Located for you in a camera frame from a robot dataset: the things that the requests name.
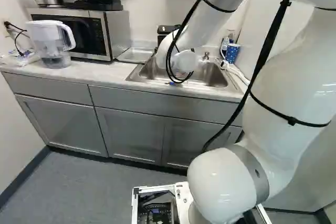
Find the blue item on counter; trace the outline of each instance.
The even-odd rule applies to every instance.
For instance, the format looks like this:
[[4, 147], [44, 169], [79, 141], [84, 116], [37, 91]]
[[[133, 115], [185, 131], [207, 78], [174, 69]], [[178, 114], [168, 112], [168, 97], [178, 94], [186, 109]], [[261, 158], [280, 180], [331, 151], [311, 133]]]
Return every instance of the blue item on counter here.
[[225, 60], [230, 64], [234, 64], [239, 54], [239, 51], [240, 51], [240, 45], [233, 43], [228, 44]]

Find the faucet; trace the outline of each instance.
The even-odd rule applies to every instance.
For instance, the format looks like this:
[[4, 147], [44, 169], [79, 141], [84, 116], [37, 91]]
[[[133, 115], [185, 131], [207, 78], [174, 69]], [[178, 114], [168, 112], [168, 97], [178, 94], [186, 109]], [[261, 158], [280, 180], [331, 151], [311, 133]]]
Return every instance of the faucet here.
[[209, 52], [204, 52], [204, 56], [202, 57], [202, 60], [209, 60]]

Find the electrical outlet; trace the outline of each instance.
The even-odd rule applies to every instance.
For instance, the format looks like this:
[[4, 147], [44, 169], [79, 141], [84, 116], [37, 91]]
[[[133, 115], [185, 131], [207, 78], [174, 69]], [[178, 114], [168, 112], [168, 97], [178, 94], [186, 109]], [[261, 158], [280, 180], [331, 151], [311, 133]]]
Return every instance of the electrical outlet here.
[[8, 21], [8, 19], [0, 19], [0, 34], [5, 38], [10, 37], [7, 27], [5, 26], [4, 22]]

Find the microwave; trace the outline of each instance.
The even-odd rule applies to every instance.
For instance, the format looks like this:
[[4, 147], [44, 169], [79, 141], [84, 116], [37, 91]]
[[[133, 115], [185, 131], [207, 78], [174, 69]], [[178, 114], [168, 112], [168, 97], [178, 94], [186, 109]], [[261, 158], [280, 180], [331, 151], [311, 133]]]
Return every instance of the microwave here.
[[72, 58], [112, 61], [131, 47], [129, 12], [29, 8], [32, 20], [59, 20], [69, 26], [76, 41]]

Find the drawer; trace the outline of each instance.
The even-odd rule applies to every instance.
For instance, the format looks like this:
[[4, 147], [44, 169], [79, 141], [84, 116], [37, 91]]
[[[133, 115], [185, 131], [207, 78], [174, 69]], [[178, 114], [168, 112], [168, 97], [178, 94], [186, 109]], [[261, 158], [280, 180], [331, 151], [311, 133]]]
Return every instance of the drawer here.
[[[100, 86], [89, 86], [89, 89], [95, 106], [219, 124], [225, 124], [238, 106], [234, 102]], [[242, 125], [241, 114], [233, 125]]]
[[13, 73], [3, 72], [2, 74], [14, 93], [92, 105], [89, 88], [85, 84], [22, 76]]

